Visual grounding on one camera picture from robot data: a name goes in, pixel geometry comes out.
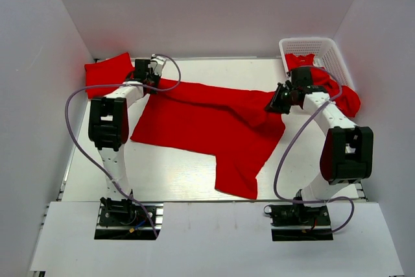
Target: white panel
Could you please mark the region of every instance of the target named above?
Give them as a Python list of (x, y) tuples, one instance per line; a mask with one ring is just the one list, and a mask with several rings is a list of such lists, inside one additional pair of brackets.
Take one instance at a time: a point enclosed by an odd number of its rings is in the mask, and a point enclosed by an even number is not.
[(353, 0), (63, 0), (94, 57), (274, 56), (292, 36), (333, 37)]
[[(64, 104), (91, 57), (61, 0), (0, 0), (0, 271), (24, 276), (72, 144)], [(79, 125), (85, 98), (71, 110)]]
[[(200, 82), (226, 88), (274, 91), (277, 82), (285, 81), (281, 60), (186, 60), (178, 62), (183, 81)], [(163, 77), (174, 79), (177, 70), (167, 62)], [(128, 110), (130, 134), (139, 120), (147, 97)], [(309, 116), (300, 108), (292, 108), (283, 116), (285, 132), (274, 153), (257, 176), (258, 199), (274, 200), (272, 190), (278, 162), (298, 129)], [(97, 149), (88, 138), (89, 106), (80, 130), (80, 144), (100, 162)], [(319, 172), (319, 160), (324, 146), (324, 134), (311, 123), (288, 155), (281, 172), (278, 190), (288, 198), (295, 196)], [(216, 161), (214, 156), (167, 147), (157, 147), (132, 141), (125, 145), (128, 180), (134, 195), (142, 201), (171, 200), (241, 200), (215, 190)], [(106, 195), (104, 174), (75, 151), (63, 200), (98, 201)], [(354, 185), (339, 195), (357, 198)]]
[(415, 0), (355, 0), (335, 36), (375, 134), (369, 199), (380, 203), (405, 275), (415, 276)]
[[(389, 277), (402, 274), (379, 205), (333, 241), (273, 242), (266, 203), (168, 203), (156, 241), (94, 241), (99, 203), (54, 202), (32, 270), (64, 276)], [(334, 226), (349, 204), (329, 204)]]

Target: white tabletop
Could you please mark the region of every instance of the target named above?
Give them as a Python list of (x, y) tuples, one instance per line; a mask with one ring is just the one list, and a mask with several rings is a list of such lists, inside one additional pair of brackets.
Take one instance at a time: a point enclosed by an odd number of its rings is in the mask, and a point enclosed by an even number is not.
[[(182, 80), (226, 88), (274, 91), (277, 82), (285, 81), (281, 60), (181, 60)], [(176, 69), (167, 62), (163, 77), (177, 78)], [(134, 130), (148, 96), (128, 110), (130, 134)], [(258, 200), (275, 200), (272, 184), (279, 159), (308, 115), (292, 108), (283, 116), (286, 129), (275, 151), (257, 176)], [(79, 143), (98, 162), (98, 151), (88, 139), (89, 103), (79, 134)], [(310, 183), (319, 172), (319, 159), (325, 137), (316, 123), (311, 123), (293, 146), (279, 177), (278, 191), (285, 197)], [(167, 147), (128, 141), (125, 145), (126, 170), (136, 199), (147, 202), (244, 200), (216, 191), (215, 157)], [(356, 187), (348, 186), (339, 195), (358, 198)], [(98, 201), (106, 195), (103, 173), (78, 150), (73, 153), (63, 201)]]
[[(168, 202), (155, 241), (94, 240), (98, 202), (52, 202), (32, 271), (63, 276), (387, 277), (403, 274), (378, 204), (332, 241), (272, 241), (267, 203)], [(327, 205), (333, 227), (350, 204)]]

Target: laundry basket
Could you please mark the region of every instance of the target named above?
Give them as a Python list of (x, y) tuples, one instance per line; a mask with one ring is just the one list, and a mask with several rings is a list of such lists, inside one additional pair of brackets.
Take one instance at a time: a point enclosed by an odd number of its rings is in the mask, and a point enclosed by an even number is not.
[(333, 74), (342, 85), (355, 89), (349, 71), (343, 61), (334, 40), (321, 37), (285, 38), (279, 41), (279, 50), (283, 59), (285, 73), (288, 76), (288, 66), (285, 55), (293, 53), (296, 56), (313, 53), (314, 66), (324, 67)]

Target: red fabric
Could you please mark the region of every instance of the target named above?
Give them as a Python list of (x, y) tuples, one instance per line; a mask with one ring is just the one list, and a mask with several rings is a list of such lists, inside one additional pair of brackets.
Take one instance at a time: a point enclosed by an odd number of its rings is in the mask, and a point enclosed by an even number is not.
[(285, 129), (281, 115), (264, 111), (273, 94), (181, 82), (150, 96), (131, 139), (215, 155), (215, 189), (256, 199), (256, 176)]
[[(130, 55), (120, 54), (115, 58), (94, 63), (86, 64), (86, 86), (96, 86), (98, 84), (122, 84), (127, 74), (133, 71)], [(104, 96), (117, 88), (97, 88), (86, 90), (88, 98)]]
[[(285, 60), (289, 71), (299, 66), (312, 66), (314, 55), (308, 54), (306, 56), (295, 56), (294, 54), (286, 54)], [(319, 71), (318, 69), (311, 69), (311, 76), (313, 83), (319, 86), (324, 86), (329, 92), (330, 97), (338, 94), (338, 84), (330, 78), (327, 73)], [(339, 110), (347, 117), (355, 117), (361, 107), (361, 100), (356, 92), (347, 86), (342, 86), (343, 93), (335, 102)]]

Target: white wall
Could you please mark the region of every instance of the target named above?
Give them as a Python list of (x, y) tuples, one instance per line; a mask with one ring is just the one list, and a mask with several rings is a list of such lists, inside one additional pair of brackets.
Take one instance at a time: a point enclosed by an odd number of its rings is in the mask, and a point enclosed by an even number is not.
[(405, 276), (415, 276), (415, 0), (355, 0), (336, 42), (375, 134), (364, 189), (380, 203)]
[[(66, 97), (91, 56), (61, 0), (0, 0), (0, 275), (25, 276), (71, 142)], [(74, 112), (85, 103), (74, 101)]]
[(333, 37), (352, 1), (63, 0), (96, 58), (274, 56), (285, 37)]

